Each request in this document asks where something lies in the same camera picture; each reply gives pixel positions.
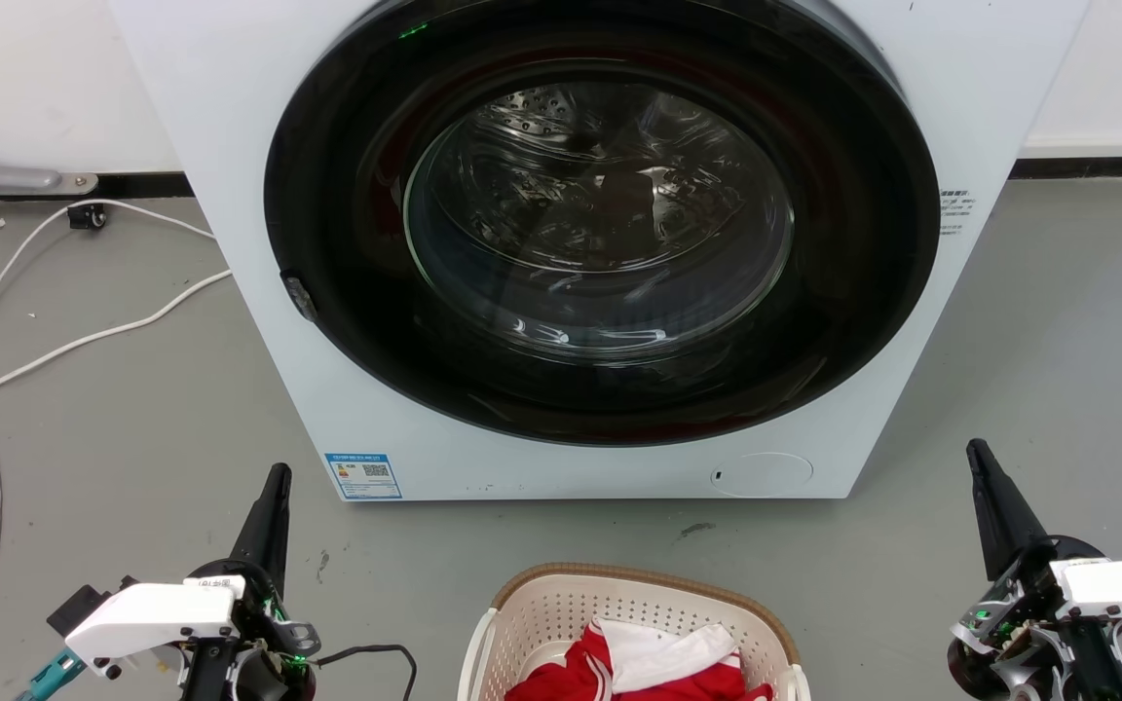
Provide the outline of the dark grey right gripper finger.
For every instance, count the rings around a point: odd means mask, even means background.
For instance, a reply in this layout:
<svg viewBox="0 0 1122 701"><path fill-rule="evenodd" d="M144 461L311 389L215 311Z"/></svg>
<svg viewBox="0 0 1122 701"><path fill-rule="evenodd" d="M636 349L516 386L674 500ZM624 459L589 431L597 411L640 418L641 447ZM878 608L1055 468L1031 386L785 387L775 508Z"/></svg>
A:
<svg viewBox="0 0 1122 701"><path fill-rule="evenodd" d="M966 456L984 568L988 581L994 582L1026 548L1040 544L1048 534L986 440L972 439Z"/></svg>

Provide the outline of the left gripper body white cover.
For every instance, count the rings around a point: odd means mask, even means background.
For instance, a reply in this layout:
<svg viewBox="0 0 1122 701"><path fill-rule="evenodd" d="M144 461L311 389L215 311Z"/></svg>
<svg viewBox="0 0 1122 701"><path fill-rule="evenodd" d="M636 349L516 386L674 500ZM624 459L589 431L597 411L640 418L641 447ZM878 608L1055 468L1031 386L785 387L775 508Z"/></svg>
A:
<svg viewBox="0 0 1122 701"><path fill-rule="evenodd" d="M315 626L285 614L263 570L233 559L180 584L126 577L116 593L81 587L48 622L65 647L46 666L46 697L82 673L116 680L141 653L177 675L182 700L312 700Z"/></svg>

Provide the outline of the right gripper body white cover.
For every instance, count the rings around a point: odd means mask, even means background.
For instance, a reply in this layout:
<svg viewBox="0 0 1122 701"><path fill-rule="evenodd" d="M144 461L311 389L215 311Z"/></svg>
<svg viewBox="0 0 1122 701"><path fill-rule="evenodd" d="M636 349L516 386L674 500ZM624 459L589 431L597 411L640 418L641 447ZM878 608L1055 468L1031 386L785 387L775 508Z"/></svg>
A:
<svg viewBox="0 0 1122 701"><path fill-rule="evenodd" d="M975 700L1122 700L1122 560L1055 536L1026 547L951 627Z"/></svg>

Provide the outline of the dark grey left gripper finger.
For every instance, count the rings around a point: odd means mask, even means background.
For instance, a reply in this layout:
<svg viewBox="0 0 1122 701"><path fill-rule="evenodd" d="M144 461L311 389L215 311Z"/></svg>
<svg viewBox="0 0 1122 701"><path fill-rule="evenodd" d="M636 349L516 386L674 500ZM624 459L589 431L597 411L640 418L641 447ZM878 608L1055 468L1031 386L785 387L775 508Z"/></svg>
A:
<svg viewBox="0 0 1122 701"><path fill-rule="evenodd" d="M261 494L243 520L230 559L263 570L277 594L284 594L289 536L292 469L276 462L264 480Z"/></svg>

